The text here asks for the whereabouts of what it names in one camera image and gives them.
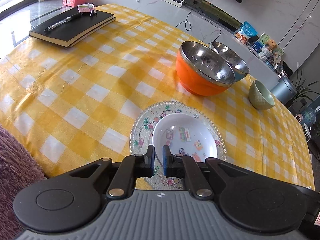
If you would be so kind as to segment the teddy bear in pot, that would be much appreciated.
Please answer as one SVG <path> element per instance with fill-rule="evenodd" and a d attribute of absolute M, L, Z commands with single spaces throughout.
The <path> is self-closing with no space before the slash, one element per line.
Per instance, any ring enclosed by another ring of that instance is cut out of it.
<path fill-rule="evenodd" d="M 273 54 L 273 51 L 277 48 L 277 43 L 269 38 L 265 45 L 262 47 L 261 52 L 259 53 L 260 57 L 271 57 L 271 55 Z"/>

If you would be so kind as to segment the clear glass sticker plate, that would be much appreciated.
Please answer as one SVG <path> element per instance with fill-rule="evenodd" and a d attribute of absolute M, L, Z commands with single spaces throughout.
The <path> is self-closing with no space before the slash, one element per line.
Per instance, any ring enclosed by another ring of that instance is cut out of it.
<path fill-rule="evenodd" d="M 148 146 L 155 147 L 154 175 L 146 178 L 154 190 L 180 190 L 182 182 L 165 177 L 164 145 L 172 154 L 193 157 L 198 162 L 214 157 L 225 161 L 225 142 L 215 124 L 199 110 L 178 101 L 156 103 L 140 114 L 131 129 L 131 154 L 145 154 Z"/>

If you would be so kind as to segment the green ceramic bowl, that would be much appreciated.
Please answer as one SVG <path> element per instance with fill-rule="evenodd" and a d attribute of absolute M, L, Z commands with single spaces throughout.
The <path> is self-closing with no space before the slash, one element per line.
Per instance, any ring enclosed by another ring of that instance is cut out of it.
<path fill-rule="evenodd" d="M 258 110 L 267 110 L 275 106 L 272 93 L 258 80 L 254 80 L 249 88 L 249 101 Z"/>

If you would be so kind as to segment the orange steel bowl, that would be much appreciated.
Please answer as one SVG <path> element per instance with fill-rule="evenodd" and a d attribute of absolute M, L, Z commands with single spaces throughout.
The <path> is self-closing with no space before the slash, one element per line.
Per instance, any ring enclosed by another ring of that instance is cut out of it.
<path fill-rule="evenodd" d="M 217 95 L 235 82 L 234 70 L 215 51 L 195 41 L 184 41 L 176 56 L 181 85 L 191 94 Z"/>

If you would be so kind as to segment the blue steel bowl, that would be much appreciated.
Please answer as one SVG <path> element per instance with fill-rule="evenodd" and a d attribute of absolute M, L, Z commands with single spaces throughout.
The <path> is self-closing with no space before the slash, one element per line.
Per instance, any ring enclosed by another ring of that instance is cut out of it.
<path fill-rule="evenodd" d="M 247 63 L 231 48 L 220 42 L 212 42 L 210 48 L 218 53 L 233 69 L 235 81 L 244 79 L 249 74 Z"/>

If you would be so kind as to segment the small white sticker plate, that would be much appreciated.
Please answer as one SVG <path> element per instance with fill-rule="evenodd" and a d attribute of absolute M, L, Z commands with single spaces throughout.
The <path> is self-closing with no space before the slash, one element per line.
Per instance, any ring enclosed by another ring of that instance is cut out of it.
<path fill-rule="evenodd" d="M 162 118 L 153 130 L 152 144 L 156 158 L 163 165 L 162 148 L 168 145 L 172 154 L 184 154 L 204 162 L 218 157 L 216 130 L 210 121 L 197 114 L 171 113 Z"/>

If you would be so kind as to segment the blue snack bag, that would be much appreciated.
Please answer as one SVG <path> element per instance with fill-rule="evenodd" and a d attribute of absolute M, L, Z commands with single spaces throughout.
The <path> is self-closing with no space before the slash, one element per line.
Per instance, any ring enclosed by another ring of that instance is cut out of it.
<path fill-rule="evenodd" d="M 234 34 L 234 36 L 243 44 L 246 44 L 248 40 L 258 33 L 257 31 L 251 26 L 250 23 L 245 21 L 240 29 Z"/>

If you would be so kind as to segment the black pen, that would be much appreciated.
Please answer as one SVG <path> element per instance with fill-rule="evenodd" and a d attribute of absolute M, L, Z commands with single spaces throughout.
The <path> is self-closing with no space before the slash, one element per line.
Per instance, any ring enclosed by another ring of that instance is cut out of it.
<path fill-rule="evenodd" d="M 71 22 L 71 21 L 73 21 L 73 20 L 76 20 L 76 19 L 80 18 L 81 16 L 82 16 L 82 13 L 81 13 L 81 12 L 79 12 L 79 13 L 77 13 L 77 14 L 74 14 L 74 15 L 71 15 L 71 16 L 63 19 L 63 20 L 60 20 L 59 22 L 56 22 L 56 23 L 54 23 L 54 24 L 46 27 L 46 28 L 44 29 L 44 32 L 45 32 L 45 33 L 48 33 L 48 32 L 52 31 L 53 29 L 55 29 L 55 28 L 57 28 L 57 27 L 59 27 L 59 26 L 61 26 L 61 25 L 63 25 L 63 24 L 66 24 L 66 23 L 68 23 L 68 22 Z"/>

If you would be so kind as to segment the potted long leaf plant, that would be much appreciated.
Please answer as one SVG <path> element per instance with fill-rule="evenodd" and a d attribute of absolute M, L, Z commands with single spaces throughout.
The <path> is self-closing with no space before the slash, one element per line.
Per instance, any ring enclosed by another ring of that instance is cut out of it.
<path fill-rule="evenodd" d="M 304 80 L 302 79 L 303 70 L 299 66 L 299 63 L 297 63 L 296 73 L 297 73 L 296 80 L 293 83 L 293 87 L 296 90 L 296 94 L 286 104 L 287 108 L 291 107 L 293 105 L 293 103 L 298 99 L 308 99 L 309 101 L 313 102 L 313 99 L 310 98 L 310 96 L 309 96 L 310 93 L 319 95 L 319 92 L 316 92 L 311 88 L 313 85 L 319 83 L 319 81 L 314 81 L 314 82 L 309 83 L 308 85 L 305 85 L 306 78 Z"/>

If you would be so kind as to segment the black notebook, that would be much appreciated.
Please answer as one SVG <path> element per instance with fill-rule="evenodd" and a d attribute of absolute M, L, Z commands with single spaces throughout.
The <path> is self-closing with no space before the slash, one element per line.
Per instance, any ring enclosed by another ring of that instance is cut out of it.
<path fill-rule="evenodd" d="M 83 12 L 80 18 L 63 24 L 48 33 L 44 32 L 46 27 L 77 13 L 79 13 L 77 8 L 62 12 L 31 29 L 29 36 L 62 47 L 71 47 L 90 33 L 116 19 L 114 14 L 104 11 Z"/>

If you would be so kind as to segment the grey metal trash bin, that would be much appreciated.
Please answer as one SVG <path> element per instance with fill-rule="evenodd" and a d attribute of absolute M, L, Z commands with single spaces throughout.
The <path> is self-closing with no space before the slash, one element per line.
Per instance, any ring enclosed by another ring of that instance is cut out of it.
<path fill-rule="evenodd" d="M 297 94 L 297 91 L 292 81 L 282 76 L 278 83 L 271 89 L 271 93 L 282 103 L 286 104 Z"/>

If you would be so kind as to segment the yellow checked tablecloth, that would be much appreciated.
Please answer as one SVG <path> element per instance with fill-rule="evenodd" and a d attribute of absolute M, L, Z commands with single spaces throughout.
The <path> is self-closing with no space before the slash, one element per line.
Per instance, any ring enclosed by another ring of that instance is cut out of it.
<path fill-rule="evenodd" d="M 175 60 L 191 36 L 141 12 L 108 4 L 116 20 L 72 48 L 29 38 L 1 59 L 1 124 L 48 176 L 130 153 L 131 128 L 161 101 L 180 101 L 208 116 L 230 163 L 314 187 L 302 127 L 281 103 L 258 111 L 248 76 L 221 94 L 201 97 L 180 84 Z"/>

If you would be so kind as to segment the blue water jug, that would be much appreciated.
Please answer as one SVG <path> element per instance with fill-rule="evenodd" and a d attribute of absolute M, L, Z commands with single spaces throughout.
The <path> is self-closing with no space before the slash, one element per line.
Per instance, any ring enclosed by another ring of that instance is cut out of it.
<path fill-rule="evenodd" d="M 317 111 L 311 107 L 304 109 L 301 115 L 301 123 L 306 124 L 308 127 L 312 126 L 316 122 Z"/>

